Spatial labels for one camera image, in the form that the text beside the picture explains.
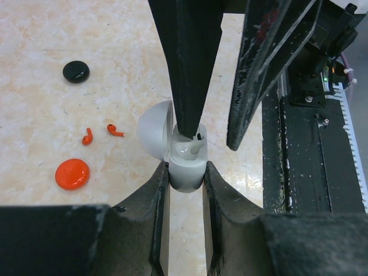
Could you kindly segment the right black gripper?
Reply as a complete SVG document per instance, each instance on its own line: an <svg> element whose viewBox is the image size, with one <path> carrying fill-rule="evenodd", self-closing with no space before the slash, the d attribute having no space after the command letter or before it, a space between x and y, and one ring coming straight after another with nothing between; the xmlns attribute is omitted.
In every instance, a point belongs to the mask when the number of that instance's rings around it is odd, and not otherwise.
<svg viewBox="0 0 368 276"><path fill-rule="evenodd" d="M365 18L357 9L332 1L247 2L228 117L231 150L238 150L258 105L289 65L290 104L326 106L338 79L349 77L337 60Z"/></svg>

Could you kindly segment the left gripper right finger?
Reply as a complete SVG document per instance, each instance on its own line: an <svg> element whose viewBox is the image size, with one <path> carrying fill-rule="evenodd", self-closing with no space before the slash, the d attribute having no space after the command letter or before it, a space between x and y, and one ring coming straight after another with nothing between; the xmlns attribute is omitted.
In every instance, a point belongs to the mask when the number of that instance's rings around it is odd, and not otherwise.
<svg viewBox="0 0 368 276"><path fill-rule="evenodd" d="M211 161L202 190L207 275L272 275L259 219L265 211L228 184Z"/></svg>

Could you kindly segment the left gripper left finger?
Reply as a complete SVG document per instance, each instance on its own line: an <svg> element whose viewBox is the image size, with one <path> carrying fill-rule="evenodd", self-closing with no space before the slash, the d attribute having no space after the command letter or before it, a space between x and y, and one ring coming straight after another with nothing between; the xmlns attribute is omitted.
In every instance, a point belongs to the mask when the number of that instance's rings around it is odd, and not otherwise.
<svg viewBox="0 0 368 276"><path fill-rule="evenodd" d="M168 164L111 207L104 218L95 275L168 275L170 185Z"/></svg>

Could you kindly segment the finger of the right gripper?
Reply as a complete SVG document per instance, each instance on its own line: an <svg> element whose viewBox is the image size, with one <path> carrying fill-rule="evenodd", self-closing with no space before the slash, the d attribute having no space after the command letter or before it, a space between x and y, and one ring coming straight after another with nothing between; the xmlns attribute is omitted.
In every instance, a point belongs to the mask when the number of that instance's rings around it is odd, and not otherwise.
<svg viewBox="0 0 368 276"><path fill-rule="evenodd" d="M220 1L150 1L181 135L197 134L221 40Z"/></svg>

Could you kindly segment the white charging case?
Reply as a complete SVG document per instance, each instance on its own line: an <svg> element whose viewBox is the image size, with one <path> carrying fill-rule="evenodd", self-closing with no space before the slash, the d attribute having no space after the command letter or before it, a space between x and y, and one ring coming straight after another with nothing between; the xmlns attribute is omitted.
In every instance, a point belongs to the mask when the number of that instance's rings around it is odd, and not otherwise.
<svg viewBox="0 0 368 276"><path fill-rule="evenodd" d="M168 163L169 183L181 193L200 188L208 161L207 130L200 124L190 139L174 124L171 100L150 107L137 124L140 144L152 157Z"/></svg>

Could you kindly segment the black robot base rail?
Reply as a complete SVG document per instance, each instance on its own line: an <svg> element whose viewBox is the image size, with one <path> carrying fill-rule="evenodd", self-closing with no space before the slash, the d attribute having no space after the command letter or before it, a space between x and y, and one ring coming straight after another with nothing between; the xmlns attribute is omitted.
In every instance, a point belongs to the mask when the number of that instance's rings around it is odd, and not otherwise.
<svg viewBox="0 0 368 276"><path fill-rule="evenodd" d="M340 102L262 101L263 208L273 213L365 213Z"/></svg>

